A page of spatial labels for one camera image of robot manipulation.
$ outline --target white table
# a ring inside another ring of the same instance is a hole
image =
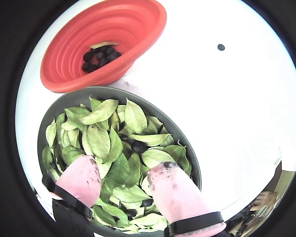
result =
[[[32,52],[19,87],[19,155],[51,216],[51,197],[41,183],[37,134],[44,113],[62,94],[41,84],[40,64],[56,33],[97,2],[77,2],[50,26]],[[110,86],[150,101],[180,127],[198,157],[202,192],[227,220],[264,189],[276,160],[282,159],[283,170],[296,171],[296,69],[271,27],[239,0],[160,3],[168,13],[164,33]],[[218,50],[220,43],[224,51]],[[163,89],[156,90],[157,85]]]

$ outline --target orange silicone bowl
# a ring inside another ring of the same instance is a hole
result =
[[[70,20],[48,46],[40,68],[43,85],[53,92],[71,92],[107,85],[121,78],[162,34],[167,20],[155,0],[105,0]],[[83,55],[104,41],[119,43],[122,56],[87,74]]]

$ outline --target black hole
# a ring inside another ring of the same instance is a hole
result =
[[[220,51],[224,51],[225,50],[225,46],[223,44],[221,44],[221,43],[217,46],[217,48]]]

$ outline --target green leaf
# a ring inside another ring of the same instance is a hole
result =
[[[155,135],[135,135],[128,136],[129,139],[134,139],[146,143],[147,146],[155,147],[160,145],[170,134],[155,134]]]
[[[112,195],[112,192],[109,190],[106,182],[101,183],[101,192],[100,192],[100,199],[104,203],[108,203],[110,200],[110,197]]]
[[[118,187],[113,190],[113,195],[123,202],[138,202],[147,199],[151,199],[145,192],[137,185],[127,189]]]
[[[109,118],[109,127],[115,130],[115,132],[118,133],[119,131],[119,118],[117,115],[117,112],[114,111],[114,113],[112,114],[112,116]]]
[[[67,146],[62,150],[64,162],[71,165],[77,158],[85,155],[84,150],[77,149],[73,146]]]
[[[95,205],[98,205],[98,206],[108,206],[107,203],[103,202],[102,199],[98,198],[97,199],[97,202],[95,203]]]
[[[144,190],[144,192],[151,196],[152,197],[152,193],[151,193],[151,190],[150,190],[150,185],[149,185],[149,182],[148,182],[148,176],[146,176],[144,179],[143,179],[143,182],[142,182],[142,190]]]
[[[116,222],[114,218],[108,214],[106,211],[104,211],[100,206],[93,206],[93,216],[94,218],[99,221],[100,223],[107,224],[110,226],[116,225]]]
[[[106,158],[111,148],[108,132],[93,124],[88,127],[87,139],[93,154],[101,159]]]
[[[142,153],[142,159],[148,168],[154,168],[164,161],[175,162],[174,159],[166,152],[152,149]]]
[[[117,115],[119,117],[120,123],[125,121],[125,114],[124,114],[125,108],[126,108],[126,105],[118,105],[117,106],[116,111],[117,111]]]
[[[148,226],[148,225],[154,225],[154,224],[158,223],[159,221],[161,221],[162,219],[164,219],[164,217],[162,215],[151,213],[151,214],[144,216],[142,218],[131,220],[129,223],[135,224],[135,225],[138,224],[138,225]]]
[[[125,141],[122,141],[122,144],[123,144],[123,154],[129,159],[133,154],[131,145]]]
[[[126,187],[131,188],[136,185],[140,179],[140,159],[137,153],[133,153],[128,160],[130,173],[129,178],[126,182]]]
[[[187,172],[189,170],[190,164],[186,158],[186,149],[185,147],[178,145],[170,145],[164,148],[166,153],[168,153],[176,163],[179,164],[180,168]]]
[[[124,223],[128,223],[128,217],[127,215],[118,207],[107,205],[102,206],[103,210],[107,213],[111,214],[112,216],[116,216],[118,219],[120,219]]]
[[[43,149],[42,161],[43,161],[46,171],[49,174],[52,174],[54,176],[55,180],[58,180],[59,174],[57,173],[56,165],[54,164],[53,154],[52,154],[49,146],[46,146]]]
[[[131,203],[121,201],[121,203],[126,207],[127,210],[136,210],[142,205],[143,201],[137,201],[137,202],[131,202]]]
[[[71,131],[77,128],[74,122],[68,119],[66,122],[61,124],[61,128],[65,131]]]
[[[112,163],[112,166],[105,177],[105,182],[110,190],[124,185],[129,176],[130,168],[127,158],[123,153]]]
[[[152,225],[151,228],[164,231],[164,229],[167,228],[167,220],[163,218],[158,223]]]
[[[100,178],[104,179],[106,177],[106,175],[108,174],[112,163],[103,163],[103,164],[97,163],[97,164],[98,164],[98,168],[99,168]]]
[[[65,113],[62,113],[56,118],[57,144],[61,143],[61,124],[65,122]]]
[[[83,149],[87,155],[93,156],[92,148],[91,148],[91,146],[88,142],[88,138],[87,138],[87,131],[88,131],[88,127],[85,126],[82,131],[82,146],[83,146]]]
[[[113,127],[111,127],[109,137],[111,141],[111,149],[108,156],[106,158],[103,158],[103,162],[112,163],[121,155],[123,151],[123,144],[120,137],[118,136],[116,131],[113,129]]]
[[[91,110],[95,111],[96,108],[102,103],[102,101],[93,99],[91,96],[89,96],[90,104],[91,104]]]
[[[47,127],[46,129],[46,140],[48,142],[49,147],[53,147],[54,141],[56,137],[56,123],[55,120]]]
[[[110,127],[109,127],[109,120],[104,120],[102,122],[97,122],[96,125],[106,131],[109,131]]]
[[[103,101],[95,111],[92,111],[89,115],[84,116],[80,121],[85,125],[102,122],[111,117],[118,105],[118,100],[105,100]]]
[[[147,128],[147,119],[143,110],[128,99],[124,114],[126,125],[135,133],[142,133],[142,131]]]

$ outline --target black olive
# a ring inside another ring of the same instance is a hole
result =
[[[88,72],[91,73],[95,70],[97,70],[99,67],[96,64],[91,64],[91,66],[89,67]]]
[[[84,60],[85,62],[89,62],[89,61],[91,60],[91,58],[92,58],[92,53],[91,53],[91,52],[86,52],[86,53],[84,54],[84,56],[83,56],[83,60]]]
[[[147,206],[151,206],[153,204],[153,200],[152,199],[147,199],[143,201],[142,206],[147,207]]]
[[[113,51],[109,56],[107,56],[107,59],[111,62],[115,60],[116,58],[120,57],[122,54],[118,51]]]
[[[104,58],[104,52],[99,52],[97,54],[97,59],[100,61],[102,58]]]
[[[113,53],[115,51],[115,49],[112,46],[109,46],[106,50],[105,53],[107,55],[110,55],[111,53]]]
[[[101,68],[108,63],[109,63],[109,61],[106,58],[102,58],[98,63],[98,67]]]
[[[127,215],[128,217],[134,217],[134,216],[137,215],[137,211],[134,210],[134,209],[127,210],[127,211],[126,211],[126,215]]]
[[[83,65],[82,65],[82,70],[84,72],[87,72],[89,67],[91,66],[91,64],[89,62],[85,62]]]
[[[147,150],[148,146],[144,142],[135,140],[132,143],[131,148],[132,148],[133,152],[141,154]]]

